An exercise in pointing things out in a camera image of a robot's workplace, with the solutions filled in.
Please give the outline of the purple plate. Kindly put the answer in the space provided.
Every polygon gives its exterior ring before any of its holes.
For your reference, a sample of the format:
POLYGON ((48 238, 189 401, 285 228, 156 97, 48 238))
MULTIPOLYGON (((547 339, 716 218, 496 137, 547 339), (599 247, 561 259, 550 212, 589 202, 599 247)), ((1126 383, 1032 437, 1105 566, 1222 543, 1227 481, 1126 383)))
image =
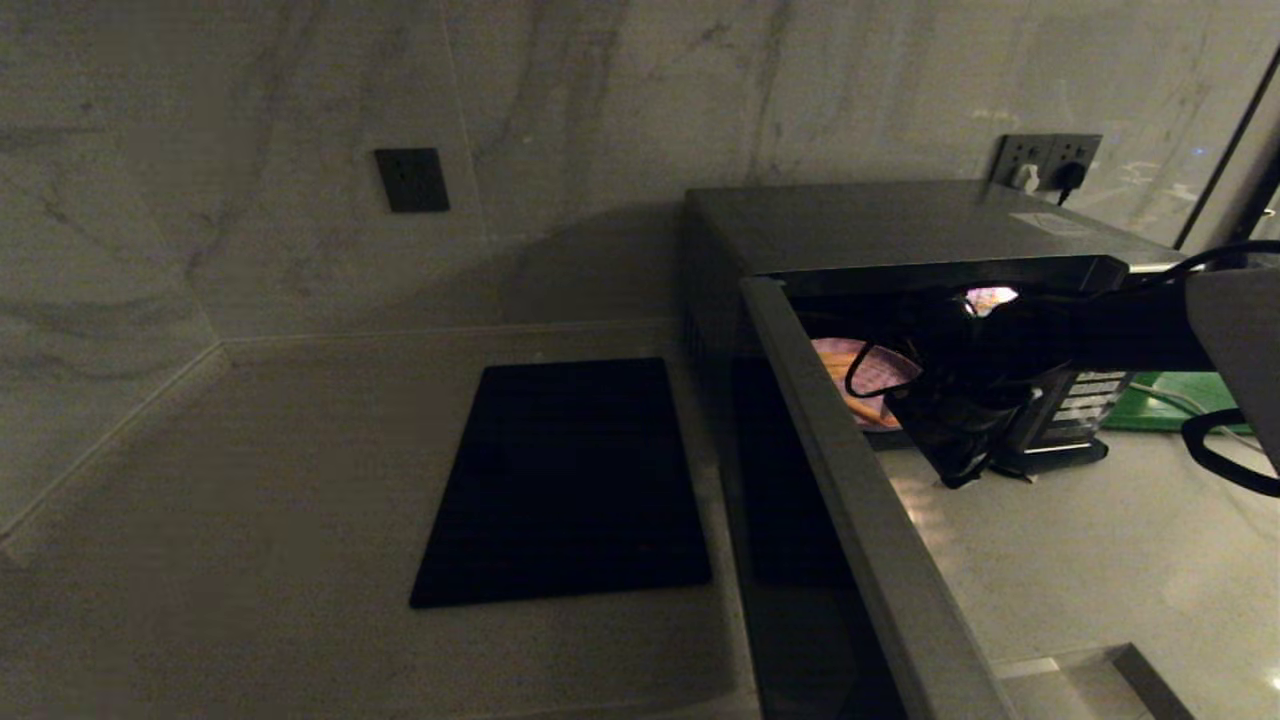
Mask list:
POLYGON ((881 410, 883 423, 879 425, 865 424, 859 421, 852 413, 855 423, 872 433, 897 432, 901 429, 901 424, 884 404, 884 398, 892 388, 915 380, 922 369, 904 355, 881 346, 872 347, 861 356, 864 346, 863 341, 850 338, 819 338, 812 341, 812 347, 818 356, 819 352, 856 354, 849 368, 845 386, 836 386, 836 389, 840 392, 842 400, 845 396, 851 396, 881 410))

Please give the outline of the silver black microwave oven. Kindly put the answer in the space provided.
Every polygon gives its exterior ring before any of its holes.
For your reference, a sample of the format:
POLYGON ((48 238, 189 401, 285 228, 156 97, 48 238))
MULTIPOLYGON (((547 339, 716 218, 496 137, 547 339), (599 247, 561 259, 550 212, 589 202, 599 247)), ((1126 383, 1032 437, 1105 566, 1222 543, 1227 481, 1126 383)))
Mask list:
POLYGON ((1019 720, 778 281, 739 284, 911 720, 1019 720))

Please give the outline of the silver microwave oven body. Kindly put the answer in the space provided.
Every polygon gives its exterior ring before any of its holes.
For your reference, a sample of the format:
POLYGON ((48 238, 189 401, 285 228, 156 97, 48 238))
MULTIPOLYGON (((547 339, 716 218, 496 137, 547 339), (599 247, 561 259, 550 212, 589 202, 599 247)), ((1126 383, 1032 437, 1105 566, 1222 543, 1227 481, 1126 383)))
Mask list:
POLYGON ((740 284, 773 281, 814 352, 884 340, 946 290, 1115 290, 1178 254, 1079 213, 979 181, 691 190, 678 228, 685 334, 731 475, 813 478, 740 284))

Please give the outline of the dark rectangular pad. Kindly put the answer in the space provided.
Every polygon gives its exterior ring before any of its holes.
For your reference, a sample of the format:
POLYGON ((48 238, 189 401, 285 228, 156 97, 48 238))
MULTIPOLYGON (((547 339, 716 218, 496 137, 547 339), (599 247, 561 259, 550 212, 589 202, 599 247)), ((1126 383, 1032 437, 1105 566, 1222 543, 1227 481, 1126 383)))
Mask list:
POLYGON ((1023 452, 1000 451, 989 462, 991 471, 1006 478, 1034 484, 1051 471, 1098 462, 1108 456, 1110 447, 1100 439, 1084 445, 1033 448, 1023 452))

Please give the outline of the green cutting board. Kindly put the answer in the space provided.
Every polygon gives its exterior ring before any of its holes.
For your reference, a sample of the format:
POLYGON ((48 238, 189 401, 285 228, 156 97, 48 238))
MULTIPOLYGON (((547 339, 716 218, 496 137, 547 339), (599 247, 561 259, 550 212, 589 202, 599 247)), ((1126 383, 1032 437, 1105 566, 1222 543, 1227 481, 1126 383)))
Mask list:
POLYGON ((1178 433, 1194 416, 1235 406, 1225 382, 1215 372, 1148 372, 1132 379, 1102 427, 1178 433))

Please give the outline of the black induction cooktop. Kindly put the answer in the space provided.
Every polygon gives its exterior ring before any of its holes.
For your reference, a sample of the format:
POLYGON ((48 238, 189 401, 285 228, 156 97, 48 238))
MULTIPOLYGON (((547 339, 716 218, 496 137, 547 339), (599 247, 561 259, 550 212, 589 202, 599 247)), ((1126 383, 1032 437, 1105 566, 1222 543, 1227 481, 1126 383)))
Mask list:
POLYGON ((662 357, 483 370, 412 609, 712 578, 662 357))

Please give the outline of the light grey wall socket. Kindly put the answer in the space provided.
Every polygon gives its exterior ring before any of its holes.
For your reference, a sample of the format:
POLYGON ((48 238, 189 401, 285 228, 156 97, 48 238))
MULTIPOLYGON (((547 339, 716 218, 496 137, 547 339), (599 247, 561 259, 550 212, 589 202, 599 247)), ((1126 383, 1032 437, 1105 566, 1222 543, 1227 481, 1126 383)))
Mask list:
POLYGON ((1052 142, 1053 135, 1005 135, 989 173, 989 182, 1014 190, 1010 186, 1014 170, 1023 163, 1037 164, 1041 169, 1052 142))
POLYGON ((1041 165, 1039 191, 1057 192, 1053 174, 1068 161, 1079 161, 1085 164, 1089 170, 1094 161, 1094 156, 1100 151, 1102 138, 1102 135, 1055 135, 1050 152, 1041 165))

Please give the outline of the black window frame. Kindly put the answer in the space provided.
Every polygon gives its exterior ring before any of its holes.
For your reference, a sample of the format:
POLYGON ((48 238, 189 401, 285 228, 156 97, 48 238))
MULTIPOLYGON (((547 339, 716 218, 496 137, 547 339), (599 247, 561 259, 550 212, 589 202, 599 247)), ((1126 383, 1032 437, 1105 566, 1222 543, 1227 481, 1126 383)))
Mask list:
POLYGON ((1249 240, 1279 191, 1280 44, 1172 247, 1197 254, 1249 240))

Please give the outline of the dark grey wall socket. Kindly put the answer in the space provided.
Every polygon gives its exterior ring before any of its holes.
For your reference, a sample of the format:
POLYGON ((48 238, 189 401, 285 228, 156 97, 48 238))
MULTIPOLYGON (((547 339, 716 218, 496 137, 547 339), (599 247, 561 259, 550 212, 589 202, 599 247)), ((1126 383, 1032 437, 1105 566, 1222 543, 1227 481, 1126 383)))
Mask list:
POLYGON ((451 210, 451 197, 436 149, 375 149, 372 152, 392 213, 451 210))

